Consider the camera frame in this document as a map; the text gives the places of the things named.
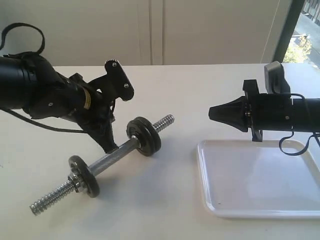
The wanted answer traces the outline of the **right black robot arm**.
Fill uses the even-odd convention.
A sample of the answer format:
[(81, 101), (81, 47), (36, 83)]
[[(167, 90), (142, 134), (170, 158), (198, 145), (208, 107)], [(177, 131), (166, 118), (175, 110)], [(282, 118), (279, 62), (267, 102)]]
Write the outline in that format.
[(244, 80), (244, 95), (225, 104), (212, 106), (212, 121), (251, 131), (252, 141), (262, 142), (264, 131), (320, 132), (320, 100), (291, 93), (260, 93), (255, 79)]

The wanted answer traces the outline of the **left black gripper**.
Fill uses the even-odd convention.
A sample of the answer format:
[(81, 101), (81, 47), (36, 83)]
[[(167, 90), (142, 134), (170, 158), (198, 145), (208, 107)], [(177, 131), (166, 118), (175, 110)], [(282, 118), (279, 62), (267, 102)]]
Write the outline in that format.
[(36, 78), (21, 107), (26, 114), (34, 120), (54, 117), (75, 122), (106, 154), (119, 148), (111, 124), (115, 94), (106, 75), (90, 82), (78, 73), (66, 77), (35, 52), (25, 52), (21, 61)]

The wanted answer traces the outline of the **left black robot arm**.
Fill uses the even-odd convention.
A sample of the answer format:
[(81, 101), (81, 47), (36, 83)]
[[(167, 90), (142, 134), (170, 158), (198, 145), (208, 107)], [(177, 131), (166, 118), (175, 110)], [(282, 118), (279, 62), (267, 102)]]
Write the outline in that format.
[(117, 149), (112, 131), (112, 102), (105, 102), (81, 75), (66, 77), (41, 55), (0, 58), (0, 107), (23, 110), (29, 122), (60, 118), (76, 123), (106, 153)]

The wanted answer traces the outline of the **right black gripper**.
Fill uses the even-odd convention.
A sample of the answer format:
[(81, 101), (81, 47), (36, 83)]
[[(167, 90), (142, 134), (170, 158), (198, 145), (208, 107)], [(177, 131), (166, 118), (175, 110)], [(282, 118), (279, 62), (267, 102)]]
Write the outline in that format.
[(234, 127), (243, 133), (247, 133), (249, 127), (253, 142), (263, 141), (264, 130), (292, 130), (292, 99), (289, 93), (260, 93), (255, 79), (245, 80), (242, 90), (245, 96), (210, 107), (209, 119)]

